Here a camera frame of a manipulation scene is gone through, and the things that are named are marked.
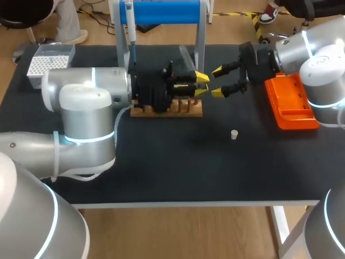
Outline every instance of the blue handle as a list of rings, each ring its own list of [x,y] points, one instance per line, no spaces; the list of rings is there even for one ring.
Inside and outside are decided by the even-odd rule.
[[[134,2],[135,23],[148,24],[198,24],[199,1],[140,1]],[[120,2],[121,24],[127,24],[125,2]]]

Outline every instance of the wooden block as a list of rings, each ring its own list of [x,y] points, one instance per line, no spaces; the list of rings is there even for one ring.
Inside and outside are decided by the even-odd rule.
[[[176,100],[172,101],[170,108],[167,112],[156,113],[153,112],[151,106],[141,108],[131,108],[131,117],[202,117],[203,106],[201,100]]]

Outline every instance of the perforated white block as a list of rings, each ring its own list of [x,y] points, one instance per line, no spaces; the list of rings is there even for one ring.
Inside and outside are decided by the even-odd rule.
[[[41,78],[49,69],[68,68],[69,56],[39,56],[33,57],[27,76],[29,78]]]

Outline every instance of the wooden floor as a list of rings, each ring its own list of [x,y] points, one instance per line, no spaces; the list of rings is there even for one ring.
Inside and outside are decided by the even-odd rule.
[[[262,11],[266,0],[215,0],[215,12]],[[108,12],[107,3],[95,9]],[[89,32],[86,45],[114,45],[115,37],[107,34],[87,15],[80,24]],[[34,27],[38,37],[54,37],[56,17]],[[280,16],[264,32],[291,34],[301,20]],[[194,25],[161,25],[137,35],[138,44],[193,44]],[[6,30],[0,26],[0,102],[15,66],[11,54],[27,41],[24,30]],[[207,44],[255,43],[256,34],[249,18],[217,16],[207,25]],[[303,214],[303,207],[286,208],[290,229]],[[85,210],[91,233],[90,259],[273,259],[277,257],[265,207],[246,208],[165,208]]]

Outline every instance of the black table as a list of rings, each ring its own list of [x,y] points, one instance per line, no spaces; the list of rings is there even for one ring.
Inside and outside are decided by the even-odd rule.
[[[27,49],[0,107],[0,132],[63,133],[26,72]],[[205,73],[237,59],[236,45],[208,45]],[[142,70],[161,69],[177,46],[137,46]],[[116,66],[113,46],[77,46],[72,66]],[[212,79],[211,88],[235,83],[238,73]],[[315,204],[344,179],[345,132],[279,129],[262,85],[227,99],[204,94],[202,118],[130,118],[119,126],[115,165],[91,182],[58,178],[51,186],[77,207]],[[231,130],[238,130],[231,140]]]

